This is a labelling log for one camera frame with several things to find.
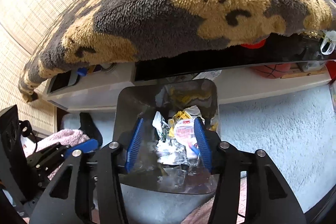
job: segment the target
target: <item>light blue carpet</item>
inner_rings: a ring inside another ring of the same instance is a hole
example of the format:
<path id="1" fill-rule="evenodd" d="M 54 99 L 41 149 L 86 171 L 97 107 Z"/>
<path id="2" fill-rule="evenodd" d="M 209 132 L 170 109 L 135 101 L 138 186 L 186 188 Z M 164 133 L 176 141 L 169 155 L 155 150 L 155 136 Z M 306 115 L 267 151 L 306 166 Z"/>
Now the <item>light blue carpet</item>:
<path id="1" fill-rule="evenodd" d="M 304 212 L 336 184 L 336 115 L 328 86 L 220 105 L 221 139 L 264 149 Z"/>
<path id="2" fill-rule="evenodd" d="M 221 138 L 240 150 L 262 148 L 283 173 L 304 212 L 336 184 L 336 116 L 328 86 L 221 105 Z M 112 140 L 115 112 L 93 113 L 104 139 Z M 79 128 L 79 115 L 63 119 Z M 130 223 L 178 224 L 209 195 L 155 193 L 122 185 Z"/>

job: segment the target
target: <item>pink towel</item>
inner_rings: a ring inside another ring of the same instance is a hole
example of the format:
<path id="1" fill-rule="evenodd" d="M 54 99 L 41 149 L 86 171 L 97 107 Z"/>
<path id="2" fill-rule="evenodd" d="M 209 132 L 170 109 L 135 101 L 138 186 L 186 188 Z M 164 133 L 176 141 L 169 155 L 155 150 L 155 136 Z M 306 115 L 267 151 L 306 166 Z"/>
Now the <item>pink towel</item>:
<path id="1" fill-rule="evenodd" d="M 239 208 L 238 213 L 245 215 L 246 212 L 246 195 L 247 195 L 247 181 L 246 178 L 240 180 L 240 196 L 239 196 Z M 212 209 L 213 200 L 215 197 L 210 199 L 208 202 L 199 206 L 193 210 L 186 218 L 182 221 L 181 224 L 207 224 Z M 237 216 L 237 223 L 244 222 L 245 219 Z"/>
<path id="2" fill-rule="evenodd" d="M 75 146 L 77 144 L 80 144 L 82 142 L 85 142 L 89 140 L 90 138 L 86 136 L 83 131 L 79 129 L 63 129 L 61 131 L 58 131 L 57 133 L 54 133 L 50 135 L 49 137 L 39 141 L 37 143 L 37 152 L 47 148 L 50 145 L 53 145 L 55 143 L 61 143 L 61 145 L 71 145 Z M 25 156 L 28 157 L 34 152 L 34 147 L 24 147 L 23 149 Z M 56 168 L 49 176 L 48 178 L 51 180 L 56 172 L 58 171 L 58 168 Z"/>

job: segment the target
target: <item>plush blanket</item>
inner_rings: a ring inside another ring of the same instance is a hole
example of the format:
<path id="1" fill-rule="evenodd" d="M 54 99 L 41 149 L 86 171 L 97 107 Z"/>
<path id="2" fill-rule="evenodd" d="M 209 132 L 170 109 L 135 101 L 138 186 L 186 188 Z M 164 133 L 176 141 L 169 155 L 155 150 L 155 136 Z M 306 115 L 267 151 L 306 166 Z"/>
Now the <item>plush blanket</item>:
<path id="1" fill-rule="evenodd" d="M 259 42 L 271 32 L 335 29 L 332 0 L 76 0 L 22 71 L 27 101 L 58 73 Z"/>

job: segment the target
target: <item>red object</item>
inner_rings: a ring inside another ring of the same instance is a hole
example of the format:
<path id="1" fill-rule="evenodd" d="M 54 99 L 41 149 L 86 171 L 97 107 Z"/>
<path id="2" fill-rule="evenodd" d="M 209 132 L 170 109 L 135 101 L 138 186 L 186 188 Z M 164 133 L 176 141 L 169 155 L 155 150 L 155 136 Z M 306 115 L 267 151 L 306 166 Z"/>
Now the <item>red object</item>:
<path id="1" fill-rule="evenodd" d="M 255 73 L 262 77 L 276 79 L 284 76 L 291 68 L 291 63 L 286 64 L 275 64 L 275 65 L 264 65 L 251 67 Z"/>
<path id="2" fill-rule="evenodd" d="M 262 46 L 264 46 L 266 43 L 266 39 L 261 40 L 260 42 L 256 43 L 256 44 L 240 44 L 242 47 L 245 48 L 261 48 Z"/>
<path id="3" fill-rule="evenodd" d="M 328 61 L 326 66 L 330 74 L 331 80 L 335 81 L 336 80 L 336 61 Z"/>

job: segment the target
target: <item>metal bolt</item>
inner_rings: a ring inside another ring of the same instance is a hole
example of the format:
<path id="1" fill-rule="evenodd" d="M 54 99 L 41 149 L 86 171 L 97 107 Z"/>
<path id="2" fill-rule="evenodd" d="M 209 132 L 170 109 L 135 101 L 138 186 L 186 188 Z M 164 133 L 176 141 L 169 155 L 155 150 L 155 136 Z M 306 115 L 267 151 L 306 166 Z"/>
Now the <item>metal bolt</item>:
<path id="1" fill-rule="evenodd" d="M 266 156 L 266 152 L 264 151 L 264 150 L 258 150 L 257 151 L 257 155 L 259 156 L 259 157 L 265 157 Z"/>
<path id="2" fill-rule="evenodd" d="M 116 149 L 119 146 L 118 142 L 109 143 L 109 148 Z"/>
<path id="3" fill-rule="evenodd" d="M 228 142 L 221 142 L 219 146 L 223 149 L 227 149 L 230 147 L 230 144 Z"/>
<path id="4" fill-rule="evenodd" d="M 74 150 L 73 152 L 72 152 L 72 155 L 74 156 L 74 157 L 78 157 L 78 156 L 80 156 L 82 154 L 82 151 L 81 150 Z"/>

